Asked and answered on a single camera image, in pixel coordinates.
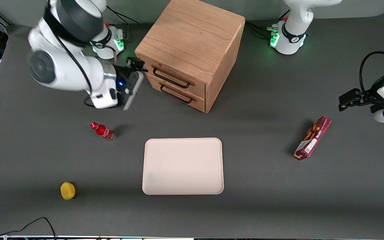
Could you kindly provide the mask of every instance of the yellow ball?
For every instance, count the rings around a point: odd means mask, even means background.
[[[75,187],[72,183],[66,181],[61,185],[60,193],[63,199],[70,200],[75,196]]]

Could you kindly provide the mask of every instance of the barcode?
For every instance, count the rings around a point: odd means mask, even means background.
[[[306,147],[305,152],[306,152],[306,153],[310,153],[311,150],[312,150],[312,148],[314,148],[315,143],[317,143],[317,140],[314,138],[314,139],[312,139],[312,141],[311,141],[311,142],[308,144],[308,146]]]

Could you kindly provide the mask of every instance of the product label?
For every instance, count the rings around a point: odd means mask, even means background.
[[[316,138],[314,138],[314,139],[311,140],[311,142],[309,143],[309,145],[306,147],[305,152],[306,152],[306,153],[310,153],[311,150],[312,150],[312,148],[314,148],[315,143],[317,143]]]
[[[300,150],[302,149],[306,144],[308,144],[311,140],[307,140],[307,141],[302,141],[299,145],[299,147],[296,149],[297,150]]]

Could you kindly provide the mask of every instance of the red bottle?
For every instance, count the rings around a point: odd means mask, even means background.
[[[97,135],[106,138],[109,141],[113,141],[116,138],[115,133],[111,129],[107,128],[105,125],[99,125],[95,122],[92,122],[90,124],[90,127],[96,131]]]

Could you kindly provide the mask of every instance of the drawer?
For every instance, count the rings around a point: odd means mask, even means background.
[[[196,108],[199,111],[205,110],[204,99],[194,96],[193,94],[190,94],[184,90],[180,90],[179,88],[168,85],[163,80],[159,80],[154,76],[150,76],[149,74],[147,74],[147,76],[152,87],[156,90],[165,93],[166,95],[169,95],[170,97],[177,99],[180,102],[191,106],[192,108]]]
[[[205,84],[202,82],[194,81],[187,79],[184,76],[175,74],[170,70],[167,70],[166,67],[161,67],[162,64],[159,64],[157,61],[143,57],[140,55],[140,58],[145,61],[145,67],[149,71],[148,75],[158,78],[166,86],[173,86],[180,88],[192,95],[197,97],[205,98]]]

